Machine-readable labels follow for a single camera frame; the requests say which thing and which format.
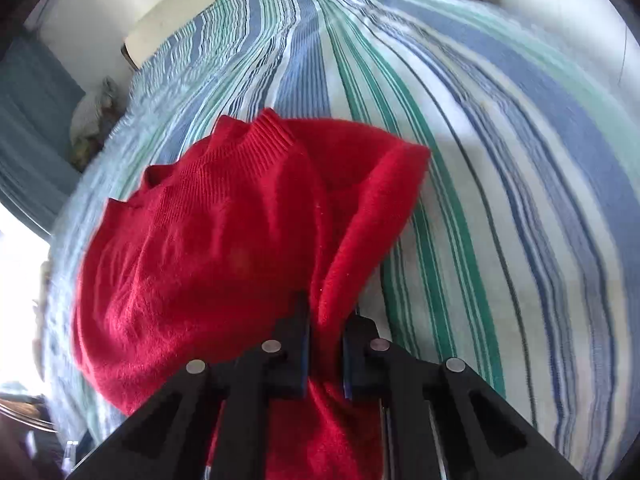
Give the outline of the red knit sweater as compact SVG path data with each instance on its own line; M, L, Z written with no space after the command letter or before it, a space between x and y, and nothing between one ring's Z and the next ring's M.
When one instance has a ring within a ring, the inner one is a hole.
M370 275L405 227L430 152L337 119L219 118L178 162L111 200L82 263L74 356L133 413L186 362L260 344L305 294L308 393L271 405L270 479L377 479L372 403L341 393L338 347Z

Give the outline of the pile of folded clothes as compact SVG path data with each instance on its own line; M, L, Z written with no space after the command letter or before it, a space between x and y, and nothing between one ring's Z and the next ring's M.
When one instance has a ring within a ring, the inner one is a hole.
M103 150L125 110L122 92L111 77L105 77L78 102L70 122L70 163L75 169L84 172Z

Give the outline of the striped blue green bedspread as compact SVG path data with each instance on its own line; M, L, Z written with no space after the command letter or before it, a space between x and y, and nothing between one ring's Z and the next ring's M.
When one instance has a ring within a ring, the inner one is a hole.
M473 0L217 0L143 64L53 231L43 370L58 438L99 442L122 422L70 345L106 202L220 115L264 106L431 148L362 310L416 356L472 365L585 478L612 474L639 433L639 115Z

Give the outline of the teal curtain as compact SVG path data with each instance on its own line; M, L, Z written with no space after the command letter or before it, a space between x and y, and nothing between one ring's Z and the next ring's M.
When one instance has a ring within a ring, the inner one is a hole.
M1 205L42 238L80 172L70 163L70 122L85 95L27 30L1 57Z

